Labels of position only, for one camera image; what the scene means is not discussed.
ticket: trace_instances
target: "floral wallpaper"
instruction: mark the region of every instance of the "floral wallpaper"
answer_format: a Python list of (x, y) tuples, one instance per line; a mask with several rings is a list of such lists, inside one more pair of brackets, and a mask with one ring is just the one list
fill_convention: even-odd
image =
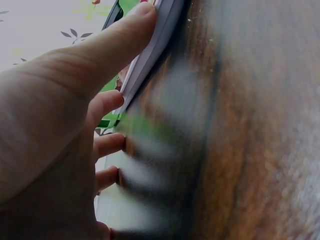
[(100, 33), (115, 1), (1, 1), (0, 72)]

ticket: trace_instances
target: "green leaf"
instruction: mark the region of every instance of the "green leaf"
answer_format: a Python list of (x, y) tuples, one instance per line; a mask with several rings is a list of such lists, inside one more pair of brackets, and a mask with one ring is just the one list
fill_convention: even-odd
[(99, 14), (100, 16), (108, 17), (109, 12), (106, 11), (95, 11), (96, 14)]
[(119, 0), (119, 5), (123, 10), (123, 16), (127, 15), (127, 13), (131, 9), (133, 9), (138, 3), (139, 0)]
[(96, 7), (97, 10), (111, 10), (112, 6), (102, 6), (102, 7)]
[(91, 21), (92, 20), (92, 12), (88, 12), (87, 15), (85, 16), (86, 21)]

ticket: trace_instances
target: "skin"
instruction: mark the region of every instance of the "skin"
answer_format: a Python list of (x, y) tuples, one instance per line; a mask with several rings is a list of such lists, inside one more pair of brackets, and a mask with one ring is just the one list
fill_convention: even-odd
[(1, 239), (110, 239), (93, 201), (118, 169), (95, 173), (95, 162), (125, 138), (94, 129), (124, 100), (98, 92), (147, 46), (156, 17), (140, 3), (99, 35), (0, 74)]

